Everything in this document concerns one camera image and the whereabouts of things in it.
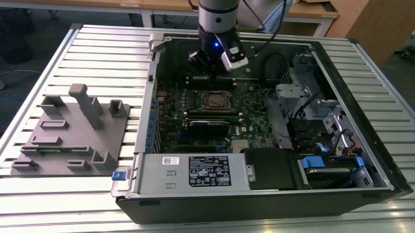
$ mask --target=power supply label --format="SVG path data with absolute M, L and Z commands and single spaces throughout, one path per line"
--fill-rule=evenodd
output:
M 192 187 L 230 186 L 228 157 L 189 157 L 188 184 Z

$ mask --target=motherboard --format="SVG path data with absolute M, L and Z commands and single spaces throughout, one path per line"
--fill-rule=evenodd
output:
M 232 81 L 230 90 L 192 90 L 160 82 L 162 153 L 238 153 L 275 147 L 264 98 L 268 89 Z

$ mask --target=aluminum extrusion table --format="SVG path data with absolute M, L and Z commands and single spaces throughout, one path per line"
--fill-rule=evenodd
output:
M 0 232 L 413 232 L 415 194 L 371 204 L 335 217 L 291 218 L 205 224 L 137 225 L 110 196 L 110 177 L 10 178 L 10 164 L 20 155 L 42 110 L 45 94 L 68 93 L 72 83 L 88 85 L 100 103 L 113 97 L 132 106 L 118 166 L 129 166 L 149 65 L 152 32 L 196 34 L 189 30 L 82 25 L 69 30 L 41 77 L 0 140 Z M 247 37 L 267 37 L 245 33 Z M 323 44 L 348 88 L 375 127 L 399 168 L 415 188 L 415 113 L 373 65 L 359 44 L 347 39 L 280 36 Z M 64 101 L 74 101 L 69 96 Z M 118 182 L 117 190 L 126 189 Z

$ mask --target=blue latch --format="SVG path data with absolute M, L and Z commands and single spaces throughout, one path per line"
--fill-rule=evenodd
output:
M 327 152 L 327 148 L 325 146 L 323 146 L 323 144 L 320 142 L 316 143 L 317 147 L 320 147 L 323 152 Z
M 303 168 L 325 167 L 323 158 L 320 156 L 307 156 L 300 160 Z
M 364 161 L 363 161 L 361 157 L 356 157 L 356 162 L 357 162 L 359 167 L 364 166 Z
M 124 181 L 126 180 L 126 172 L 125 171 L 114 171 L 110 176 L 113 181 Z

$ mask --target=wooden table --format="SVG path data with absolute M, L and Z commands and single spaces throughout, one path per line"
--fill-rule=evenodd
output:
M 153 15 L 197 16 L 186 0 L 0 0 L 0 7 L 34 8 L 141 14 L 142 25 L 153 27 Z M 313 36 L 324 36 L 337 12 L 325 11 L 319 3 L 295 3 L 285 22 L 317 24 Z

